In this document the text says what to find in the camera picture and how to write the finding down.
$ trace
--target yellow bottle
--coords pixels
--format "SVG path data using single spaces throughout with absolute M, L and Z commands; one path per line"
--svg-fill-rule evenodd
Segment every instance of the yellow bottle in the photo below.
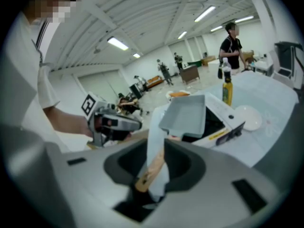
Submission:
M 231 69 L 229 67 L 224 67 L 223 72 L 225 76 L 225 82 L 223 83 L 223 102 L 231 106 L 232 104 L 232 93 L 233 85 L 231 83 Z

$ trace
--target concrete floor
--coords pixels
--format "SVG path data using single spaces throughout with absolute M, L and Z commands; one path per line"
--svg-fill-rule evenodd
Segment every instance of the concrete floor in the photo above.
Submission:
M 166 94 L 168 91 L 178 92 L 180 90 L 186 90 L 192 94 L 208 88 L 212 85 L 222 83 L 222 79 L 218 79 L 218 66 L 208 67 L 202 66 L 198 68 L 200 79 L 195 79 L 189 82 L 187 85 L 184 84 L 180 76 L 172 77 L 172 85 L 168 85 L 166 81 L 151 88 L 151 91 L 146 92 L 145 95 L 139 100 L 141 108 L 144 111 L 150 111 L 149 115 L 143 114 L 143 127 L 142 131 L 149 129 L 151 115 L 156 107 L 165 105 L 168 103 Z

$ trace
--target ceiling light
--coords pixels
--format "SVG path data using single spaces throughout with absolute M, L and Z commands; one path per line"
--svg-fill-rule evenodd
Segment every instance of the ceiling light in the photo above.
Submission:
M 211 30 L 211 32 L 216 31 L 216 30 L 221 29 L 221 28 L 223 28 L 223 27 L 222 27 L 222 26 L 219 26 L 219 27 L 213 28 L 213 29 Z
M 242 19 L 237 19 L 235 22 L 239 23 L 239 22 L 242 22 L 242 21 L 245 21 L 245 20 L 250 20 L 250 19 L 253 19 L 253 16 L 248 16 L 248 17 L 245 17 L 245 18 L 242 18 Z
M 199 22 L 203 17 L 205 17 L 207 14 L 211 13 L 215 9 L 214 6 L 211 6 L 207 8 L 201 15 L 199 15 L 194 22 Z
M 110 43 L 110 44 L 112 44 L 113 46 L 116 46 L 116 47 L 118 47 L 118 48 L 120 48 L 121 50 L 127 50 L 128 49 L 128 47 L 124 44 L 124 43 L 122 43 L 122 42 L 120 42 L 118 39 L 116 39 L 115 37 L 111 37 L 111 38 L 109 38 L 108 39 L 108 43 Z
M 182 32 L 182 34 L 180 35 L 180 37 L 178 37 L 178 39 L 182 39 L 184 37 L 184 35 L 186 35 L 186 34 L 187 34 L 186 31 Z

